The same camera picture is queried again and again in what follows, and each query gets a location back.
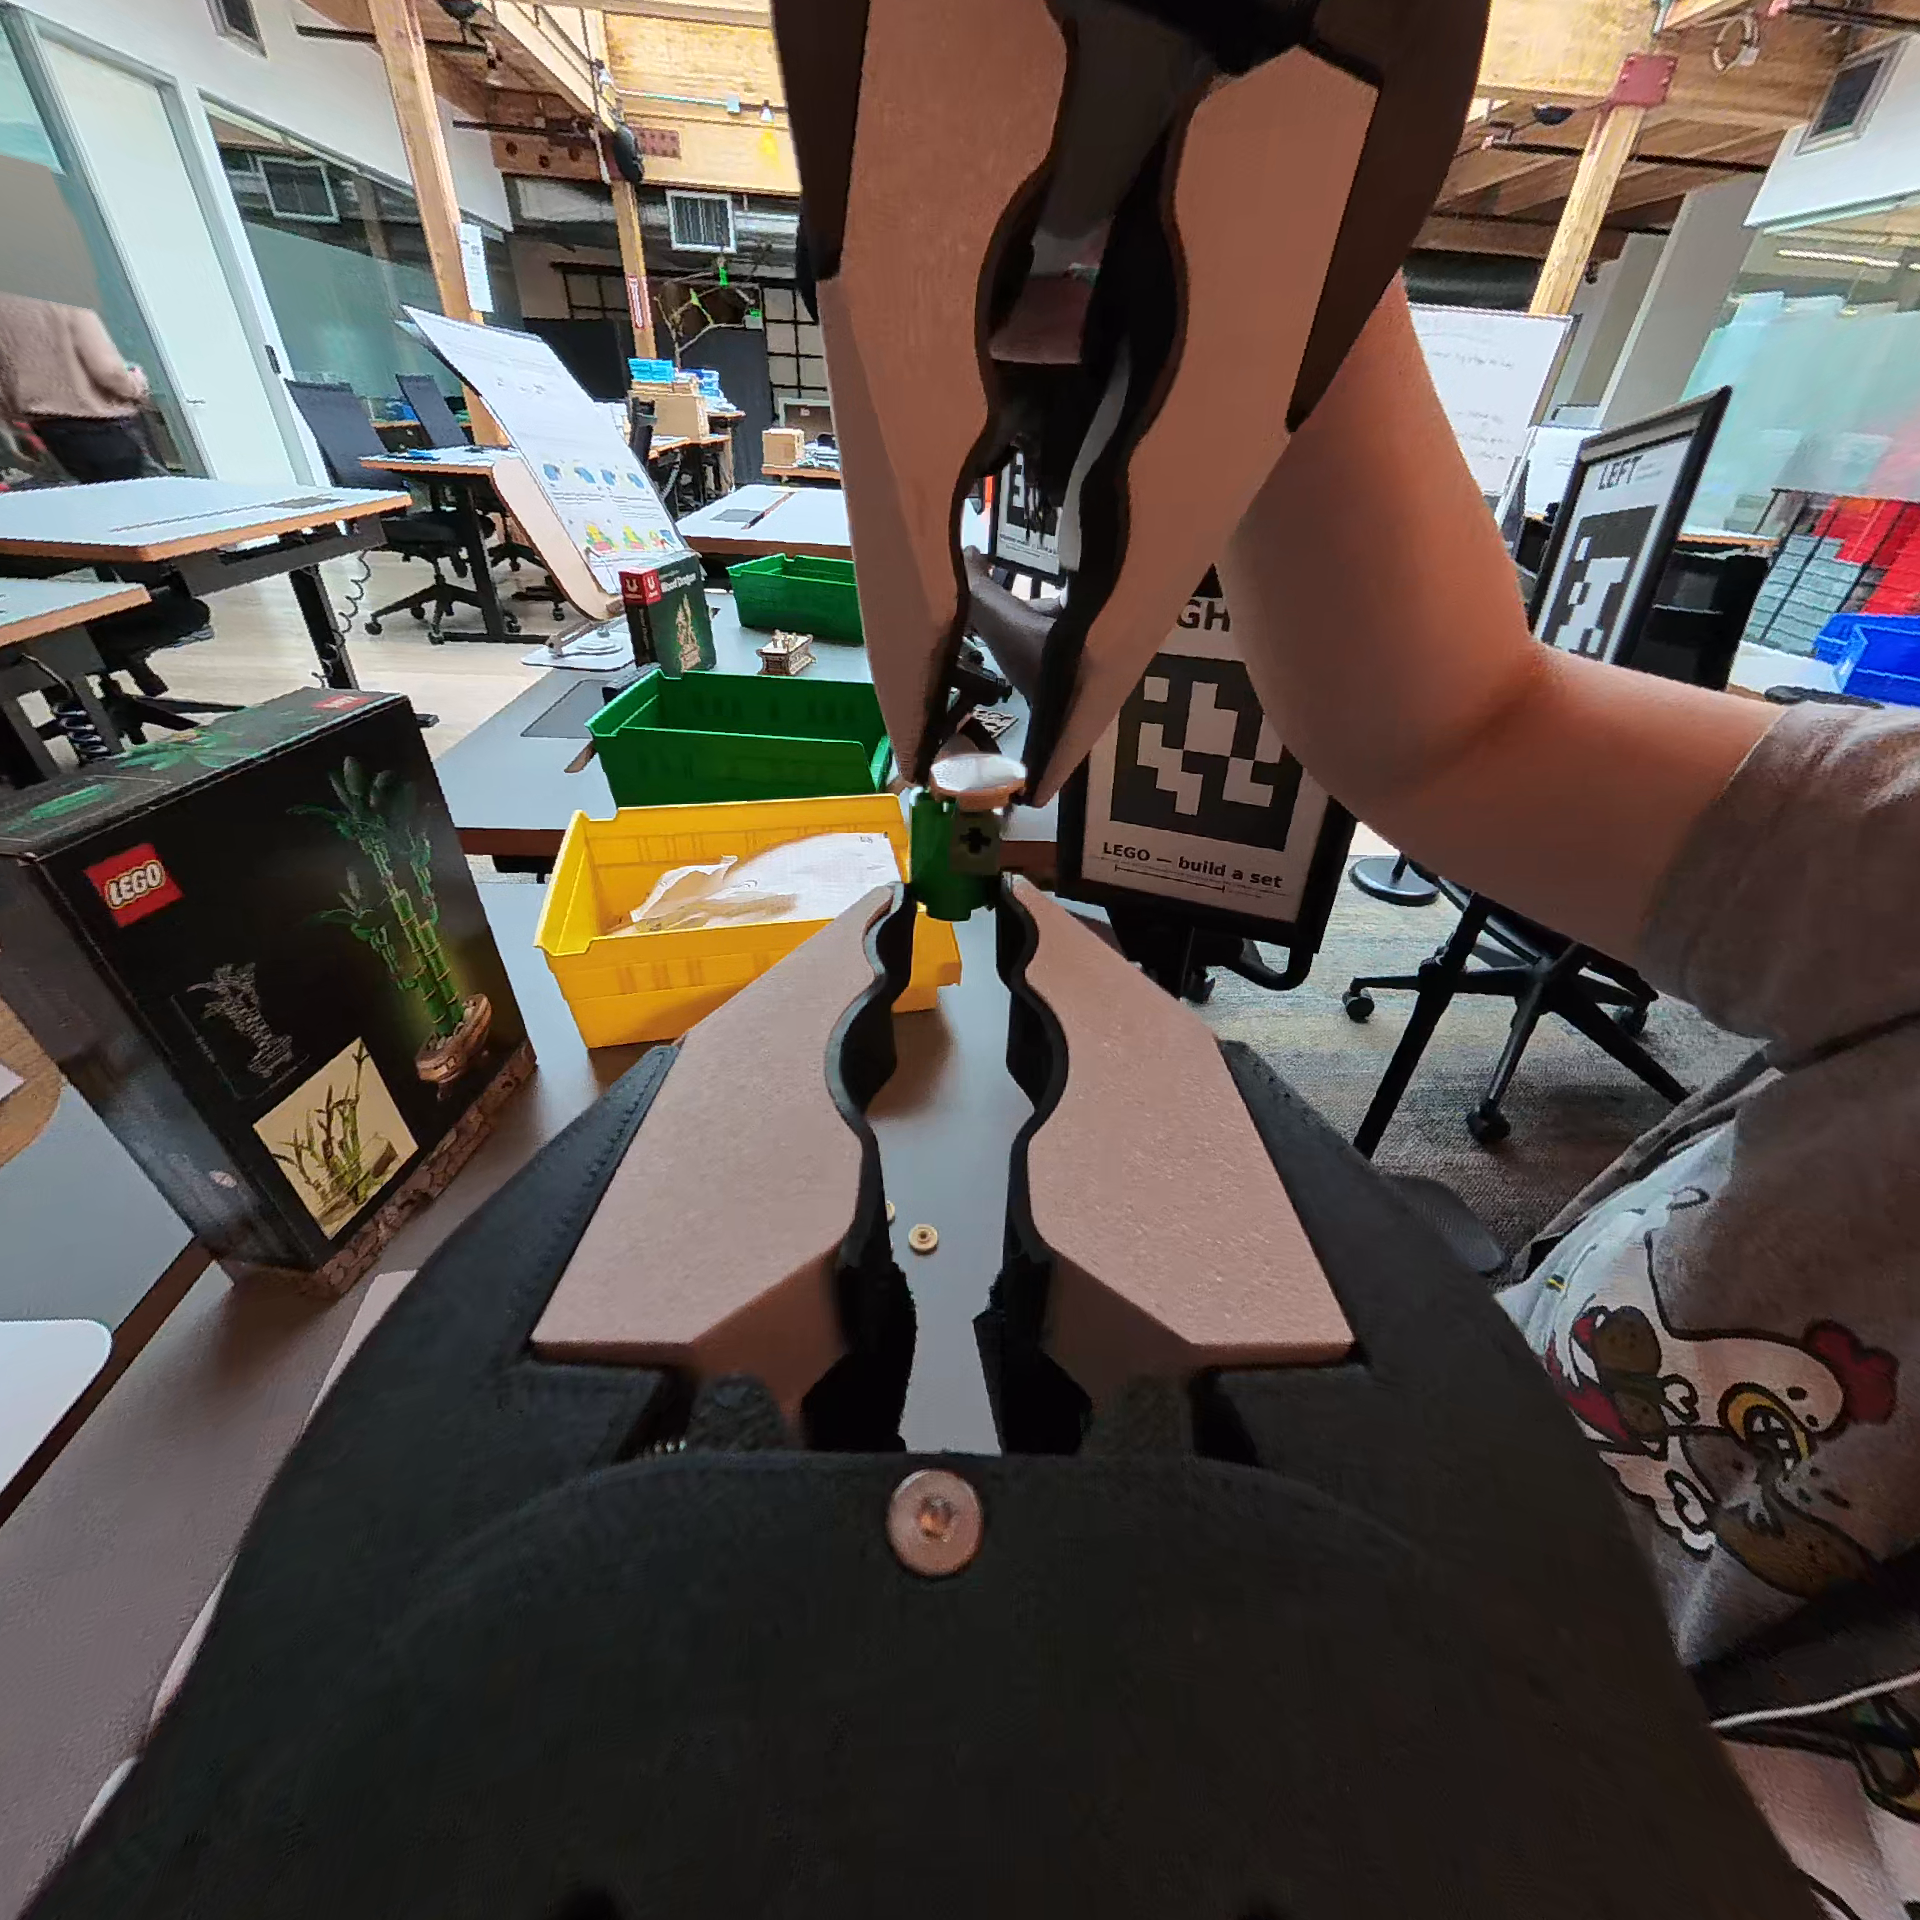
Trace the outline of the person in grey shirt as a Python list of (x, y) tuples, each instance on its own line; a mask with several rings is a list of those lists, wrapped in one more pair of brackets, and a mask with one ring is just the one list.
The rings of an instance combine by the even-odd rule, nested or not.
[(1759, 1049), (1500, 1294), (1824, 1915), (1916, 1915), (1916, 780), (1916, 711), (1766, 732), (1634, 954)]

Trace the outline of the green round brick piece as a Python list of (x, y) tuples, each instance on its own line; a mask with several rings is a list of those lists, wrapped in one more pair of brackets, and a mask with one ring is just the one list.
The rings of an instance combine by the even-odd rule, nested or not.
[(924, 787), (910, 810), (910, 886), (926, 911), (964, 924), (1002, 891), (999, 807), (964, 807)]

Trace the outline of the black framed marker sign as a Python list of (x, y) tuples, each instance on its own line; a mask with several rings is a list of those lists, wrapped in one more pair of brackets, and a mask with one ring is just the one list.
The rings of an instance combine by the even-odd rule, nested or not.
[(1306, 982), (1354, 843), (1262, 709), (1212, 570), (1058, 801), (1056, 894), (1206, 1002), (1209, 970)]
[(1527, 606), (1532, 638), (1632, 663), (1731, 397), (1720, 386), (1583, 442)]

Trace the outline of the person's right forearm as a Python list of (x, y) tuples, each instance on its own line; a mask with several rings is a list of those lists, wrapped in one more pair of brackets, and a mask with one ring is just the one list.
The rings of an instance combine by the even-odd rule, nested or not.
[(1775, 711), (1530, 635), (1400, 279), (1217, 572), (1265, 709), (1337, 805), (1658, 974), (1648, 914)]

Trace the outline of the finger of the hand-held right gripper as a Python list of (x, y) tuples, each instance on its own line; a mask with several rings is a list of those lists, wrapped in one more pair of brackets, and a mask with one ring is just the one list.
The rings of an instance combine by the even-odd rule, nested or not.
[(1063, 5), (815, 7), (816, 308), (871, 676), (912, 785), (954, 733), (992, 279), (1056, 158), (1071, 73)]
[(1159, 411), (1126, 465), (1119, 573), (1049, 753), (1027, 733), (1028, 801), (1056, 798), (1138, 684), (1284, 451), (1287, 411), (1377, 90), (1291, 50), (1191, 113), (1169, 219), (1184, 330)]

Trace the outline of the green plastic bin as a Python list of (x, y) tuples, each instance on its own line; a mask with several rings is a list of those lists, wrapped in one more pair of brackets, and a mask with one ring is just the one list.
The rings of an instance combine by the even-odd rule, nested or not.
[(615, 805), (858, 798), (896, 757), (865, 681), (649, 675), (587, 718)]
[(727, 579), (747, 630), (865, 645), (854, 559), (767, 555), (731, 564)]

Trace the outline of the white whiteboard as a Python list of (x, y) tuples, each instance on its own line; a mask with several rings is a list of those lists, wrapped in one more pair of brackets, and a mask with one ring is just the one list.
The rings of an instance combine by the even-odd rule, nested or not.
[(1489, 500), (1500, 500), (1577, 323), (1568, 315), (1418, 301), (1409, 314), (1475, 484)]

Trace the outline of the wooden-edged office desk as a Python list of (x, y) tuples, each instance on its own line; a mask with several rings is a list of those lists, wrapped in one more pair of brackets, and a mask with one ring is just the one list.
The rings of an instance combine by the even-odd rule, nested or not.
[(320, 579), (329, 559), (384, 547), (384, 521), (409, 497), (383, 490), (278, 490), (187, 475), (12, 490), (3, 494), (6, 559), (62, 570), (158, 570), (206, 599), (288, 579), (332, 707), (363, 699)]

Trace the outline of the yellow plastic bin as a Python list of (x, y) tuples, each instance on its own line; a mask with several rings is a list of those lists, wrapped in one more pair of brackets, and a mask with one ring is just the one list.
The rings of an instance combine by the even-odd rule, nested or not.
[(592, 1049), (683, 1036), (828, 921), (608, 934), (670, 869), (753, 854), (822, 831), (883, 831), (906, 876), (906, 817), (892, 796), (577, 811), (563, 834), (535, 946)]

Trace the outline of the red storage bins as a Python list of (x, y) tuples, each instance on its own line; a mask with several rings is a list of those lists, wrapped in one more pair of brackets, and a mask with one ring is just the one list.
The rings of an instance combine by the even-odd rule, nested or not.
[(1916, 500), (1838, 497), (1817, 509), (1811, 534), (1816, 581), (1836, 615), (1918, 615)]

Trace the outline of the black bamboo set box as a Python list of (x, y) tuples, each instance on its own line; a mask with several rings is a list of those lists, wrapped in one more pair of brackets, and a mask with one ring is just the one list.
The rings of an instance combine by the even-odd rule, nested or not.
[(236, 1279), (347, 1294), (537, 1067), (399, 693), (6, 794), (3, 946), (7, 1005)]

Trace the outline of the black office chair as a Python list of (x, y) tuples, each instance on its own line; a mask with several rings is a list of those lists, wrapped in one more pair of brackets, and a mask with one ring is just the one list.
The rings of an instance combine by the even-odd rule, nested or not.
[(1688, 1095), (1688, 1087), (1641, 1043), (1658, 991), (1640, 972), (1489, 897), (1466, 891), (1450, 879), (1435, 886), (1459, 910), (1450, 938), (1412, 974), (1356, 975), (1342, 994), (1346, 1017), (1358, 1023), (1374, 1015), (1377, 991), (1412, 994), (1409, 1023), (1354, 1139), (1366, 1159), (1372, 1159), (1386, 1139), (1443, 1015), (1463, 997), (1500, 998), (1514, 1009), (1496, 1071), (1480, 1103), (1466, 1115), (1467, 1132), (1480, 1145), (1507, 1141), (1505, 1100), (1545, 1017), (1576, 1028), (1668, 1103)]

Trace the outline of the white poster board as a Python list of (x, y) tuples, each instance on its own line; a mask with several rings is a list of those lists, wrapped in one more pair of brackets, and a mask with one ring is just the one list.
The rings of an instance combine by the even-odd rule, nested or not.
[(615, 612), (625, 573), (688, 559), (643, 459), (545, 341), (417, 306), (406, 315), (506, 434), (495, 491), (584, 612)]

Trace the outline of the clear plastic bag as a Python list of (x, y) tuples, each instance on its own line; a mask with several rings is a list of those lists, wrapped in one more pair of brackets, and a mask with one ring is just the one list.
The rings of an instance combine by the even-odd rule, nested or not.
[(898, 879), (898, 854), (883, 831), (822, 831), (753, 854), (670, 869), (638, 908), (610, 916), (606, 932), (655, 938), (832, 921)]

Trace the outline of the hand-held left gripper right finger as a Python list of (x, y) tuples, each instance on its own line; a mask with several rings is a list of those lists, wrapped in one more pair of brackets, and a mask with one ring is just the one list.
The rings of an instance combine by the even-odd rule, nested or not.
[(1356, 1335), (1212, 1031), (1028, 879), (1002, 884), (1016, 1342), (1091, 1402), (1342, 1363)]

